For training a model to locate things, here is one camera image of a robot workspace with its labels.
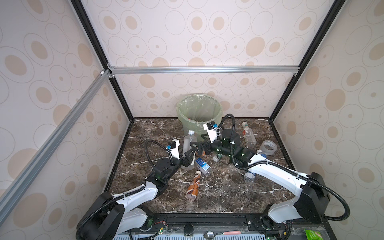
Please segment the clear square bottle white cap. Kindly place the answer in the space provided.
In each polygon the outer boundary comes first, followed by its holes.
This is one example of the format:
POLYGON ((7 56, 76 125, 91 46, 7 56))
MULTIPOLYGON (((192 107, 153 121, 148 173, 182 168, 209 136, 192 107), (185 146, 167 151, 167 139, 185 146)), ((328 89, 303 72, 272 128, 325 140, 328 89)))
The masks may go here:
MULTIPOLYGON (((188 150, 191 150, 192 147, 190 146, 190 143, 191 142, 196 142, 198 139, 197 137, 195 136, 195 131, 193 130, 189 130, 188 131, 188 135, 186 135, 184 137, 184 144, 183 144, 183 156, 184 156, 184 153, 187 152, 188 150)), ((187 167, 184 167, 182 166, 182 169, 186 170, 186 171, 190 171, 192 170, 193 168, 188 168, 187 167)))

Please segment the brown tea bottle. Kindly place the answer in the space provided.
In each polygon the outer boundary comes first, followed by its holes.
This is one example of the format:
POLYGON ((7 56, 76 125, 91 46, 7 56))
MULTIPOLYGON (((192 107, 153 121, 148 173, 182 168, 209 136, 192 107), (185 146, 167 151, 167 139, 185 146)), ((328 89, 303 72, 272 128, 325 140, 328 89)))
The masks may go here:
POLYGON ((199 193, 199 186, 200 186, 200 179, 201 179, 201 171, 196 171, 196 175, 193 179, 193 181, 190 183, 187 192, 186 197, 188 199, 194 200, 197 198, 199 193))

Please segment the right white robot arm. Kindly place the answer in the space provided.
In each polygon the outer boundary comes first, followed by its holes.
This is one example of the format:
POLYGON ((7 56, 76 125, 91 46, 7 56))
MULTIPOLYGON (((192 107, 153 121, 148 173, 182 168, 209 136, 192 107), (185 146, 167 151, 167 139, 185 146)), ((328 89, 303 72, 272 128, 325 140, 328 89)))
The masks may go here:
POLYGON ((316 224, 322 222, 330 201, 329 193, 322 187, 325 184, 322 176, 317 173, 306 175, 269 161, 261 154, 243 148, 238 134, 232 142, 230 135, 231 130, 226 129, 214 141, 206 139, 190 145, 198 155, 215 152, 228 156, 237 168, 263 176, 294 194, 293 199, 266 208, 262 218, 266 223, 280 224, 294 219, 305 219, 316 224))

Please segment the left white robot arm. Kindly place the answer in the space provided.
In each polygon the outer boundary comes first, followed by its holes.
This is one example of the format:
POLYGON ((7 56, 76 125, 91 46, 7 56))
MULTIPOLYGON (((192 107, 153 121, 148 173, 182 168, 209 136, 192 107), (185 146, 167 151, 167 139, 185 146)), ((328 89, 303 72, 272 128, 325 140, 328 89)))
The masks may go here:
POLYGON ((99 195, 79 221, 76 239, 112 240, 117 234, 144 226, 151 213, 140 205, 160 196, 178 169, 192 163, 195 152, 189 150, 184 157, 172 158, 173 164, 162 158, 139 187, 122 194, 99 195))

